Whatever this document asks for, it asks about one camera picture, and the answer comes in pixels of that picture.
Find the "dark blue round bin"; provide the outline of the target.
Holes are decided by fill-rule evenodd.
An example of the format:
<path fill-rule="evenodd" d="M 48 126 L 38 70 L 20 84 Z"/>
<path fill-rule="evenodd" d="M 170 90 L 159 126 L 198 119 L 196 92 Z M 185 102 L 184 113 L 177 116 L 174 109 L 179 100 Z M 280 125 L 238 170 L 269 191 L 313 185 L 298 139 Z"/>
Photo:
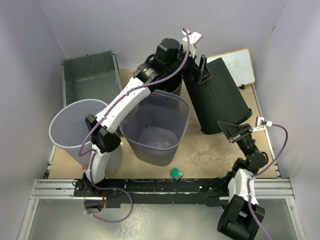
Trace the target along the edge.
<path fill-rule="evenodd" d="M 147 62 L 147 61 L 154 69 L 156 69 L 158 72 L 160 72 L 160 76 L 158 76 L 155 81 L 160 80 L 162 78 L 165 78 L 174 72 L 174 70 L 168 68 L 167 66 L 164 66 L 162 63 L 157 62 L 154 53 L 149 55 L 146 58 L 145 62 Z M 171 79 L 169 79 L 163 83 L 153 85 L 153 86 L 151 86 L 151 88 L 153 88 L 154 90 L 161 90 L 161 91 L 165 91 L 165 92 L 180 96 L 181 95 L 182 80 L 183 80 L 182 76 L 176 74 Z"/>

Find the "black ribbed round bin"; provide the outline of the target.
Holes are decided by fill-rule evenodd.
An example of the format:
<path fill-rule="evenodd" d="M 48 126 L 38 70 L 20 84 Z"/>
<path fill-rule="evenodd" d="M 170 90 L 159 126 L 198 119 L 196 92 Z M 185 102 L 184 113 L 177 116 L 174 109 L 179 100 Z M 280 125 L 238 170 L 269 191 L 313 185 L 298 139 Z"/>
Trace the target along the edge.
<path fill-rule="evenodd" d="M 200 131 L 204 135 L 221 132 L 217 121 L 240 125 L 253 112 L 248 107 L 222 58 L 207 63 L 212 76 L 203 84 L 184 79 Z"/>

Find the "grey slatted square basket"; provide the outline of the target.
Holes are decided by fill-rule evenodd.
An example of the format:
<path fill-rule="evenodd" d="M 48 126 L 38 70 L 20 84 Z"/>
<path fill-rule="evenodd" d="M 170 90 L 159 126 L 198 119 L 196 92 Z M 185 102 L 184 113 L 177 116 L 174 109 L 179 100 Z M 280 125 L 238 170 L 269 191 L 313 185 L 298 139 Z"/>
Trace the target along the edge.
<path fill-rule="evenodd" d="M 190 106 L 181 96 L 155 90 L 128 113 L 119 127 L 139 160 L 165 167 L 173 161 L 190 114 Z"/>

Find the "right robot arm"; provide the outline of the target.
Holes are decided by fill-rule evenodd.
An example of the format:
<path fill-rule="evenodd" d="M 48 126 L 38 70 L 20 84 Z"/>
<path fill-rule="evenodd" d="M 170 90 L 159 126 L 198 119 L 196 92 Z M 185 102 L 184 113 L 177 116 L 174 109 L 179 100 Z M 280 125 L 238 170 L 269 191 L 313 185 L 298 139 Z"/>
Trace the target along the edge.
<path fill-rule="evenodd" d="M 269 158 L 256 146 L 250 124 L 218 121 L 217 125 L 228 142 L 236 143 L 245 156 L 237 158 L 222 183 L 222 190 L 229 197 L 217 231 L 232 240 L 253 240 L 265 217 L 265 209 L 259 206 L 256 199 L 254 180 Z"/>

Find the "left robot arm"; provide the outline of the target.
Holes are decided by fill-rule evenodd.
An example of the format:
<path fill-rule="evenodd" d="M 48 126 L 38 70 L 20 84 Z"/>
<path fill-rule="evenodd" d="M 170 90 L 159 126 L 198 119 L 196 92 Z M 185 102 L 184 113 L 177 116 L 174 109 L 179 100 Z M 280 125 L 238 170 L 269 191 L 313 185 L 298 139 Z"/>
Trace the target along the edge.
<path fill-rule="evenodd" d="M 211 78 L 206 56 L 202 55 L 200 63 L 196 63 L 196 48 L 202 40 L 202 35 L 197 32 L 188 34 L 182 42 L 163 39 L 156 52 L 137 67 L 120 94 L 102 111 L 85 118 L 89 130 L 85 139 L 92 143 L 91 159 L 85 172 L 89 180 L 85 190 L 91 196 L 98 196 L 103 191 L 101 181 L 105 179 L 106 166 L 111 154 L 121 144 L 116 130 L 140 101 L 173 77 L 182 76 L 197 85 Z"/>

